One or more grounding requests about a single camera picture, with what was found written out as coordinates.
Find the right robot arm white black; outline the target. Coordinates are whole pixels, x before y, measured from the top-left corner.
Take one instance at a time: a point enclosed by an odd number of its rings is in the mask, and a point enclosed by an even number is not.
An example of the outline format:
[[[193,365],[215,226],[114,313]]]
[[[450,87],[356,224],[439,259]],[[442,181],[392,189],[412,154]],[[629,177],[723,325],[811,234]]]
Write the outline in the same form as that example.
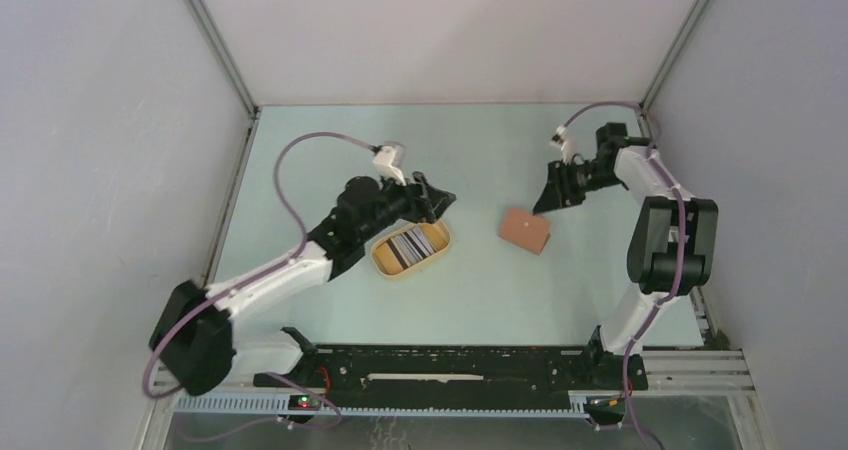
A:
[[[625,124],[596,132],[596,155],[579,155],[567,125],[551,138],[561,156],[547,166],[546,183],[532,212],[542,215],[582,204],[593,191],[621,186],[640,205],[626,256],[630,286],[613,313],[596,329],[581,362],[585,381],[606,388],[622,373],[653,323],[695,287],[704,285],[714,260],[719,210],[698,198],[670,173],[656,145],[629,135]]]

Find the brown leather card holder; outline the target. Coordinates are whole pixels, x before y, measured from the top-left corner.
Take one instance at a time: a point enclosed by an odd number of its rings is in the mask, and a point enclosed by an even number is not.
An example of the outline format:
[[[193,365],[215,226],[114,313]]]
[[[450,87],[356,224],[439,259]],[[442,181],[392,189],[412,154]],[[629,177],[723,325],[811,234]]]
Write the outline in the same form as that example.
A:
[[[540,255],[551,236],[552,223],[524,209],[508,207],[498,236],[532,254]]]

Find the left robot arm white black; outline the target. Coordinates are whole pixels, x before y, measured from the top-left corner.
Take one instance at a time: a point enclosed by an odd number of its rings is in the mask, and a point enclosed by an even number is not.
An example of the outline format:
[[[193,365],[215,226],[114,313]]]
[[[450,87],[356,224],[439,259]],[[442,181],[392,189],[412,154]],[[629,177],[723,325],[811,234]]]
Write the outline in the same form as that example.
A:
[[[350,179],[329,214],[294,249],[228,281],[178,284],[149,339],[151,362],[164,365],[178,390],[210,392],[249,358],[245,320],[350,270],[364,257],[366,243],[396,222],[437,223],[456,200],[421,172],[404,184]]]

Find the oval wooden tray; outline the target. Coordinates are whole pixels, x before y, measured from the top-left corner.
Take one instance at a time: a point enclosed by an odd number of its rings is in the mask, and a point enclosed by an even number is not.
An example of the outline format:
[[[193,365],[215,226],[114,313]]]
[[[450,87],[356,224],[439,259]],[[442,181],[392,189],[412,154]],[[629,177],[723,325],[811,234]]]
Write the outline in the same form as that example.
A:
[[[370,258],[377,272],[398,280],[422,271],[448,253],[452,234],[444,220],[434,224],[408,224],[380,237]]]

